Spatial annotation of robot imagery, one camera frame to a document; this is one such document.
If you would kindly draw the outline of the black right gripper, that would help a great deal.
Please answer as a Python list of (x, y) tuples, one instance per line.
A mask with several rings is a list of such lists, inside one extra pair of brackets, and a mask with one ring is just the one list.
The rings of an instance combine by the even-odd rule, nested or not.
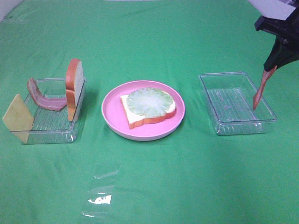
[(262, 30), (276, 35), (272, 50), (264, 63), (264, 70), (270, 71), (299, 59), (299, 8), (285, 19), (260, 16), (255, 22), (256, 31)]

